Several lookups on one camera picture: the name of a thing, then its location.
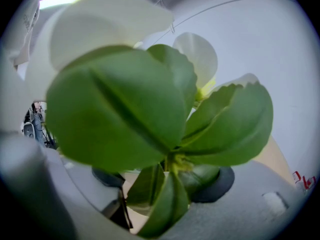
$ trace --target orchid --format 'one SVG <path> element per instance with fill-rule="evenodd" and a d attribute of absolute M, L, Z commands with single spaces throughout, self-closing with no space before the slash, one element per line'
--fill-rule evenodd
<path fill-rule="evenodd" d="M 78 0 L 44 25 L 25 81 L 6 61 L 1 78 L 14 95 L 1 106 L 22 111 L 1 130 L 16 131 L 32 101 L 47 101 L 46 123 L 64 155 L 111 173 L 142 168 L 127 204 L 149 216 L 144 238 L 174 225 L 219 166 L 257 156 L 272 129 L 272 101 L 255 76 L 214 89 L 217 54 L 203 37 L 183 33 L 173 47 L 137 49 L 172 22 L 146 0 Z"/>

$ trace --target white petal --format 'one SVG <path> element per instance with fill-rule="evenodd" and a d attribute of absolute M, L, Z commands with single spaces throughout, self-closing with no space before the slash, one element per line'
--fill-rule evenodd
<path fill-rule="evenodd" d="M 224 84 L 217 86 L 216 88 L 213 89 L 213 91 L 214 92 L 218 91 L 222 86 L 229 86 L 231 84 L 246 86 L 248 83 L 254 84 L 258 81 L 259 81 L 258 78 L 254 74 L 248 73 L 248 74 L 244 74 L 243 76 L 235 80 L 231 80 L 229 82 L 225 82 Z"/>
<path fill-rule="evenodd" d="M 191 111 L 190 111 L 190 114 L 188 115 L 188 117 L 187 117 L 187 121 L 189 120 L 189 118 L 191 117 L 191 115 L 194 113 L 194 112 L 196 112 L 196 109 L 195 108 L 191 108 Z"/>
<path fill-rule="evenodd" d="M 0 132 L 20 131 L 33 100 L 3 47 L 0 47 L 0 69 Z"/>
<path fill-rule="evenodd" d="M 50 58 L 61 69 L 100 47 L 133 47 L 146 36 L 164 31 L 172 21 L 171 12 L 146 0 L 80 0 L 68 6 L 57 21 Z"/>
<path fill-rule="evenodd" d="M 58 71 L 92 50 L 133 46 L 165 30 L 172 14 L 146 0 L 79 0 L 55 13 L 37 38 L 25 80 L 35 101 L 45 101 Z"/>
<path fill-rule="evenodd" d="M 136 42 L 133 46 L 134 49 L 139 49 L 144 43 L 142 41 Z"/>
<path fill-rule="evenodd" d="M 216 85 L 216 77 L 214 76 L 211 78 L 209 82 L 207 82 L 202 88 L 201 88 L 201 94 L 204 97 L 208 97 L 210 93 L 214 90 Z"/>
<path fill-rule="evenodd" d="M 58 74 L 50 61 L 50 43 L 55 23 L 64 10 L 56 12 L 43 26 L 25 73 L 25 83 L 34 101 L 45 101 L 47 89 Z"/>
<path fill-rule="evenodd" d="M 183 33 L 173 43 L 173 48 L 187 56 L 193 63 L 198 79 L 196 86 L 204 87 L 216 74 L 218 58 L 215 49 L 203 37 L 194 33 Z"/>

